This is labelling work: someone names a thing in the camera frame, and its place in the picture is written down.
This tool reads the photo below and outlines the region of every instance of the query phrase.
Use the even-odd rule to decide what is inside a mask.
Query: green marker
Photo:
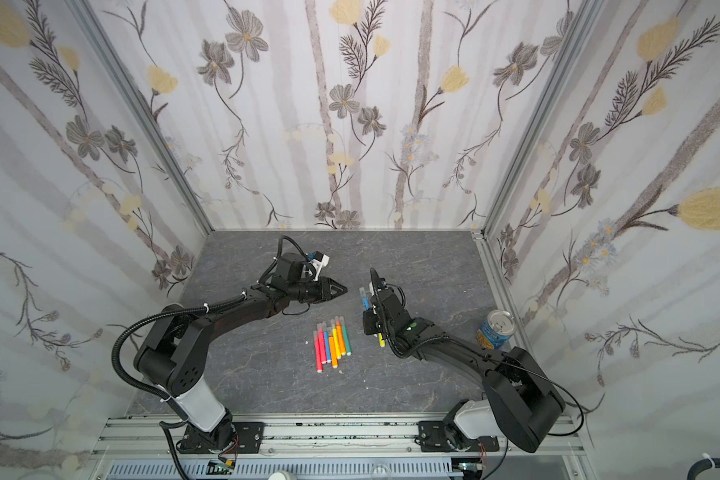
[[[344,338],[344,347],[346,348],[346,350],[347,350],[347,355],[349,356],[349,355],[352,354],[352,349],[349,348],[349,338],[347,337],[347,323],[346,323],[346,321],[344,321],[344,317],[343,317],[343,316],[340,316],[340,317],[338,318],[338,322],[339,322],[339,323],[341,324],[341,326],[342,326],[342,337]]]

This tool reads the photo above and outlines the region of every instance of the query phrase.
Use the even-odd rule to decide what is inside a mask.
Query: cable tie
[[[710,463],[712,464],[712,468],[716,468],[715,461],[712,460],[712,457],[710,456],[709,453],[703,453],[703,454],[701,454],[701,456],[703,456],[704,458],[706,458],[707,460],[710,461]]]

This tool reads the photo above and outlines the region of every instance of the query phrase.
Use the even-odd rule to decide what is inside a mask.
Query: tin can
[[[518,330],[512,315],[504,310],[494,310],[483,320],[475,334],[478,343],[487,349],[498,349]]]

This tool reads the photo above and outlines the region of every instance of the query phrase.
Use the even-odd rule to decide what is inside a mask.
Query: gray marble table surface
[[[275,255],[281,231],[215,232],[182,295],[184,306],[217,302],[258,280]],[[400,360],[362,333],[360,286],[371,266],[403,287],[412,316],[422,316],[474,342],[495,308],[477,247],[467,231],[288,232],[305,252],[331,257],[327,276],[349,292],[301,316],[278,314],[233,330],[211,345],[205,377],[233,413],[444,412],[481,390],[432,362]],[[302,306],[292,303],[288,311]],[[343,315],[352,355],[316,372],[316,323]],[[157,397],[138,392],[128,414],[171,413]]]

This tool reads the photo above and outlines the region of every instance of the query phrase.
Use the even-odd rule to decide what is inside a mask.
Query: blue marker
[[[371,304],[368,303],[368,298],[365,296],[365,288],[360,287],[360,298],[362,299],[362,305],[366,310],[370,310]]]
[[[322,335],[326,339],[326,360],[328,360],[327,363],[330,363],[331,362],[331,347],[328,346],[328,332],[326,331],[326,324],[323,323],[322,325],[323,325]]]

